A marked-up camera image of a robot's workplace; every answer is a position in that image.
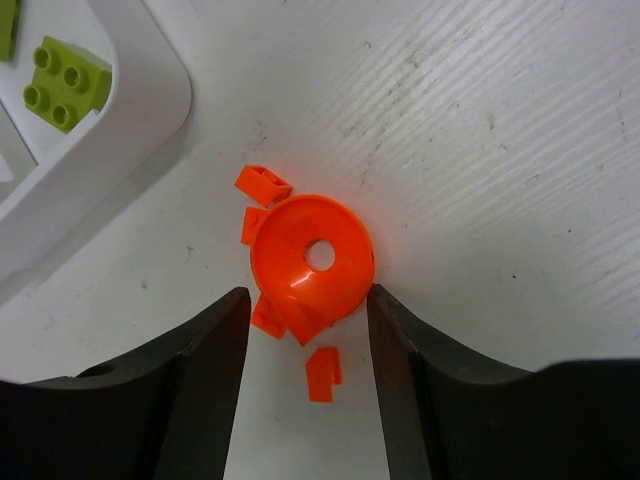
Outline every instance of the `small orange brick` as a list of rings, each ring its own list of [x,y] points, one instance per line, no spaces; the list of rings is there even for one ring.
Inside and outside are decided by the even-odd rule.
[[[236,188],[265,208],[289,196],[292,187],[265,167],[247,165],[236,180]]]

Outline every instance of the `lime green lego brick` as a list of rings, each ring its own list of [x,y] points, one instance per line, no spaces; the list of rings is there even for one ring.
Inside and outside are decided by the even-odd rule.
[[[23,94],[25,106],[64,133],[107,102],[111,67],[91,53],[44,37],[33,52],[33,63],[33,80]]]
[[[13,56],[19,16],[19,0],[0,0],[0,61],[2,62],[8,62]]]

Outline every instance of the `dirt speck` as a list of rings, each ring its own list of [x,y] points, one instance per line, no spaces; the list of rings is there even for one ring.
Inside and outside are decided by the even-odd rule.
[[[533,177],[531,177],[529,180],[527,180],[526,182],[524,182],[525,185],[529,185],[531,182],[533,181],[538,181],[540,179],[540,174],[536,173]]]
[[[189,263],[189,259],[191,258],[191,252],[193,252],[194,248],[191,245],[187,245],[187,258],[184,263]]]
[[[629,139],[627,138],[627,127],[625,126],[624,115],[620,108],[618,108],[618,120],[620,121],[620,135],[622,136],[622,141],[627,143],[629,142]]]

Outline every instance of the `orange plastic piece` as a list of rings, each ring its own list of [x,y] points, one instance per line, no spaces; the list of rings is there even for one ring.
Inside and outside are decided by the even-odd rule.
[[[278,340],[284,337],[287,331],[287,325],[273,311],[269,301],[262,295],[260,295],[258,303],[253,309],[253,314],[251,314],[251,323]]]
[[[258,165],[244,167],[236,180],[236,187],[265,208],[272,202],[284,200],[291,193],[291,185]]]
[[[336,347],[318,348],[307,361],[307,385],[312,402],[333,402],[334,385],[342,385],[340,356]]]
[[[266,168],[253,166],[242,171],[236,186],[252,195],[247,179],[254,174],[287,185]],[[316,270],[305,260],[319,240],[335,252],[327,270]],[[242,243],[251,247],[251,268],[262,293],[253,323],[276,338],[288,329],[306,345],[358,308],[373,283],[375,262],[367,229],[353,212],[327,197],[296,195],[271,210],[247,208]]]
[[[242,225],[242,237],[240,242],[251,245],[256,238],[256,232],[264,219],[269,215],[267,210],[256,207],[247,207],[244,211],[244,224]]]

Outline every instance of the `lego stud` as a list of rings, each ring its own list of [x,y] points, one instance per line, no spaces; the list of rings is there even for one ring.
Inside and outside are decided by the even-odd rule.
[[[69,66],[64,70],[64,83],[77,93],[86,92],[89,89],[89,74],[80,66]]]
[[[38,47],[33,52],[33,63],[36,68],[47,73],[58,73],[60,70],[60,55],[55,50]]]
[[[53,120],[60,130],[68,132],[78,123],[78,114],[70,105],[56,105],[53,108]]]
[[[27,106],[34,110],[46,112],[49,108],[49,92],[44,87],[28,85],[24,89],[22,96]]]

